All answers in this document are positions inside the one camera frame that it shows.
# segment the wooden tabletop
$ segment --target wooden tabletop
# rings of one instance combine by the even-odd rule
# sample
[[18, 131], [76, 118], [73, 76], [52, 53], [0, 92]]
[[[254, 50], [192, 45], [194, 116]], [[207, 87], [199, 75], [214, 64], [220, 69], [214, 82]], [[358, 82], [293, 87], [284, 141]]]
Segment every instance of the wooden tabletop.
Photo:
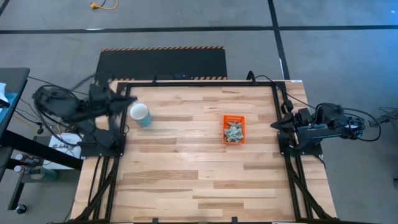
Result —
[[[286, 81], [286, 86], [288, 93], [307, 101], [303, 83]], [[119, 164], [112, 222], [295, 220], [277, 130], [270, 127], [277, 120], [271, 88], [134, 87], [131, 94], [149, 107], [153, 122], [140, 128], [127, 116], [130, 131]], [[292, 101], [295, 110], [304, 107]], [[245, 116], [245, 144], [223, 144], [224, 114]], [[96, 121], [106, 128], [105, 118]], [[87, 205], [96, 160], [84, 161], [72, 218]], [[323, 165], [313, 156], [302, 160], [309, 191], [335, 216]], [[99, 217], [104, 217], [104, 210], [105, 203]]]

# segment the orange tray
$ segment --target orange tray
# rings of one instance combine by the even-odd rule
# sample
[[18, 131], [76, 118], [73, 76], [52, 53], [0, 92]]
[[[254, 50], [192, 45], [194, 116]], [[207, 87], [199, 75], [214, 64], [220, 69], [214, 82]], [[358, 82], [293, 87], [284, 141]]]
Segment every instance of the orange tray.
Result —
[[[231, 127], [231, 125], [229, 125], [228, 122], [242, 123], [243, 138], [241, 139], [240, 142], [228, 142], [225, 139], [224, 129], [228, 129], [229, 127]], [[244, 116], [240, 116], [240, 115], [224, 115], [224, 118], [223, 118], [223, 142], [225, 144], [244, 144], [244, 139], [245, 139]]]

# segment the concrete floor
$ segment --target concrete floor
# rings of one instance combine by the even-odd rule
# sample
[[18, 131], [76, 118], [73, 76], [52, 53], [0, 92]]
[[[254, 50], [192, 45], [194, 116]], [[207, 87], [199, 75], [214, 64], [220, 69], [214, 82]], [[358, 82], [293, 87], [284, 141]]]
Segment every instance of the concrete floor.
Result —
[[[87, 29], [180, 26], [271, 26], [265, 0], [120, 0], [113, 11], [91, 11], [91, 0], [10, 0], [0, 29]], [[280, 26], [386, 25], [398, 23], [395, 1], [274, 0]], [[107, 6], [113, 5], [108, 0]], [[291, 79], [303, 80], [309, 102], [334, 102], [368, 111], [397, 106], [398, 30], [283, 31]], [[248, 70], [281, 79], [272, 31], [174, 32], [146, 34], [0, 35], [0, 67], [29, 67], [30, 75], [72, 86], [93, 73], [100, 50], [108, 47], [223, 45], [228, 76]], [[23, 99], [41, 83], [29, 81]], [[28, 110], [26, 105], [18, 106]], [[31, 138], [18, 121], [10, 130]], [[396, 223], [397, 138], [383, 126], [378, 142], [325, 140], [326, 171], [338, 216], [343, 220]], [[7, 171], [0, 183], [0, 217], [5, 223], [63, 221], [75, 194], [78, 174], [53, 184], [26, 185], [21, 203], [29, 213], [6, 211], [17, 175]]]

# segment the paper cup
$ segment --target paper cup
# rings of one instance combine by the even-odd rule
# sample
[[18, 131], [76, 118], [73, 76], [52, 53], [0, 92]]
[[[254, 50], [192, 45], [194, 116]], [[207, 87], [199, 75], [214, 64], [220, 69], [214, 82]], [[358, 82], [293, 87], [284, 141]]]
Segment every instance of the paper cup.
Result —
[[143, 103], [138, 103], [130, 109], [130, 116], [139, 126], [146, 127], [151, 124], [152, 118], [149, 114], [148, 107]]

